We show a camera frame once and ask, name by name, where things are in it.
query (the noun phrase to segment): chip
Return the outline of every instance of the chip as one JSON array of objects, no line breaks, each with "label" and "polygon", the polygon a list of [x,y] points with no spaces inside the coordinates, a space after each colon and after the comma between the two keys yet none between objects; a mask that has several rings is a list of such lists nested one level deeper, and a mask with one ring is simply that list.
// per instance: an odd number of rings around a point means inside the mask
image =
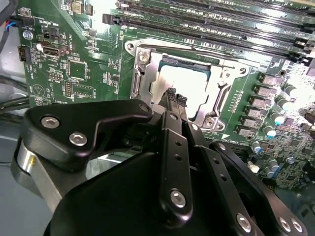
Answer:
[{"label": "chip", "polygon": [[296,145],[298,145],[299,143],[300,143],[300,141],[299,141],[299,140],[295,140],[295,139],[293,139],[293,140],[291,141],[290,145],[292,145],[292,146],[296,146]]},{"label": "chip", "polygon": [[303,148],[303,150],[302,150],[302,153],[303,154],[311,154],[311,152],[312,152],[312,149],[309,149],[309,148]]},{"label": "chip", "polygon": [[286,124],[286,125],[292,125],[293,122],[294,122],[294,119],[292,119],[292,118],[287,118],[287,119],[285,120],[284,124]]}]

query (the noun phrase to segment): mounting hole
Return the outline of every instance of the mounting hole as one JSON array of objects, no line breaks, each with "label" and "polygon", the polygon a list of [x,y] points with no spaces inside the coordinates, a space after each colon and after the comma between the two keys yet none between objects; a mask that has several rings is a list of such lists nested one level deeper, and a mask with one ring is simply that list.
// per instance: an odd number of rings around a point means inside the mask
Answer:
[{"label": "mounting hole", "polygon": [[279,71],[279,75],[282,75],[282,76],[286,75],[286,71],[285,70]]},{"label": "mounting hole", "polygon": [[227,178],[224,175],[221,174],[220,177],[223,181],[227,181]]},{"label": "mounting hole", "polygon": [[134,45],[132,43],[128,43],[127,48],[129,51],[132,51],[134,49]]},{"label": "mounting hole", "polygon": [[215,159],[215,158],[213,158],[213,161],[214,161],[216,164],[220,164],[220,162],[219,162],[217,159]]},{"label": "mounting hole", "polygon": [[178,119],[177,116],[175,116],[174,114],[170,114],[172,119]]},{"label": "mounting hole", "polygon": [[240,74],[244,75],[247,72],[246,68],[241,68],[240,69]]},{"label": "mounting hole", "polygon": [[174,157],[175,157],[175,159],[178,160],[178,161],[181,161],[181,160],[182,160],[182,158],[181,158],[180,155],[178,155],[178,154],[175,154]]}]

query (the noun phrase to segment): microchip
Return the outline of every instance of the microchip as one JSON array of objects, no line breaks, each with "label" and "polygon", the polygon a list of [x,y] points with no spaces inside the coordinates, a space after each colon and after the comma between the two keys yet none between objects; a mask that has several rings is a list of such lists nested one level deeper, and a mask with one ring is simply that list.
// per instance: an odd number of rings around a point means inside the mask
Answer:
[{"label": "microchip", "polygon": [[296,146],[296,145],[298,145],[299,143],[300,143],[300,141],[299,141],[299,140],[295,140],[295,139],[293,139],[293,140],[291,141],[290,145],[292,145],[292,146]]},{"label": "microchip", "polygon": [[97,36],[97,30],[95,30],[95,29],[90,29],[90,30],[89,30],[89,35],[92,36],[92,37],[96,37],[96,36]]},{"label": "microchip", "polygon": [[83,13],[83,4],[79,1],[74,1],[72,3],[72,11],[77,14]]},{"label": "microchip", "polygon": [[245,127],[238,127],[238,132],[239,135],[241,136],[250,136],[252,134],[252,131],[250,129],[247,129]]},{"label": "microchip", "polygon": [[93,6],[91,4],[87,4],[85,6],[85,13],[89,16],[93,16],[94,14],[94,10],[93,10]]},{"label": "microchip", "polygon": [[302,153],[303,154],[311,154],[311,152],[312,152],[312,149],[310,149],[310,148],[303,148],[303,150],[302,150]]},{"label": "microchip", "polygon": [[286,125],[292,125],[293,122],[294,122],[294,119],[292,119],[292,118],[287,118],[287,119],[285,120],[284,124],[286,124]]},{"label": "microchip", "polygon": [[271,88],[265,88],[265,87],[259,86],[256,93],[259,96],[268,97],[271,94],[271,92],[272,92]]},{"label": "microchip", "polygon": [[262,108],[265,105],[265,100],[264,99],[259,99],[259,98],[253,98],[251,105],[254,107],[259,107]]},{"label": "microchip", "polygon": [[242,119],[242,125],[247,127],[255,127],[256,120],[252,118],[243,118]]},{"label": "microchip", "polygon": [[248,108],[247,109],[247,115],[249,117],[254,117],[254,118],[258,118],[260,117],[261,111],[259,109],[255,109],[255,108]]},{"label": "microchip", "polygon": [[278,82],[278,79],[276,77],[270,76],[270,75],[265,75],[261,82],[265,85],[275,85]]}]

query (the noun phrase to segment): blue wire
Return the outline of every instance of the blue wire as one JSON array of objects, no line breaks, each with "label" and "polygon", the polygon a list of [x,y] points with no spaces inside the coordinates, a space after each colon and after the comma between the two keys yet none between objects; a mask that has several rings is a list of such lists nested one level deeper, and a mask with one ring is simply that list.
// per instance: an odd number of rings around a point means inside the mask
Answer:
[{"label": "blue wire", "polygon": [[9,27],[10,26],[14,26],[14,25],[16,25],[15,22],[11,22],[10,24],[7,24],[6,27],[5,27],[5,30],[9,32]]}]

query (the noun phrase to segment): capacitor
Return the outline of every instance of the capacitor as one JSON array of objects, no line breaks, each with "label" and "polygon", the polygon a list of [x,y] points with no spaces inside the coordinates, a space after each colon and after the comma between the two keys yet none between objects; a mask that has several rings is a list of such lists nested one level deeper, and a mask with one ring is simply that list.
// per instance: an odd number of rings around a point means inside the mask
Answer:
[{"label": "capacitor", "polygon": [[282,98],[277,102],[278,106],[281,107],[284,111],[291,111],[293,104],[290,103],[288,100]]},{"label": "capacitor", "polygon": [[274,176],[274,174],[275,174],[275,172],[272,171],[272,170],[270,169],[270,167],[266,167],[266,168],[265,168],[265,172],[266,172],[266,175],[267,175],[268,178],[272,178],[272,177]]},{"label": "capacitor", "polygon": [[293,85],[288,85],[284,88],[284,92],[289,95],[292,98],[297,98],[298,97],[298,89],[294,87]]},{"label": "capacitor", "polygon": [[263,131],[265,132],[265,134],[267,135],[268,138],[273,138],[276,136],[276,131],[273,129],[273,127],[271,126],[266,126]]},{"label": "capacitor", "polygon": [[286,162],[289,163],[290,165],[294,164],[295,162],[295,159],[293,156],[290,156],[286,159]]},{"label": "capacitor", "polygon": [[312,115],[311,113],[306,113],[304,115],[304,118],[309,122],[311,123],[312,125],[315,125],[315,116]]},{"label": "capacitor", "polygon": [[270,115],[270,118],[274,121],[275,124],[281,125],[284,123],[285,118],[279,113],[279,112],[274,112]]},{"label": "capacitor", "polygon": [[280,168],[280,166],[278,165],[276,160],[269,161],[268,165],[269,165],[271,171],[273,171],[273,172],[276,172]]},{"label": "capacitor", "polygon": [[261,146],[259,145],[259,142],[255,141],[252,143],[252,149],[254,150],[254,152],[256,153],[260,153],[262,151]]}]

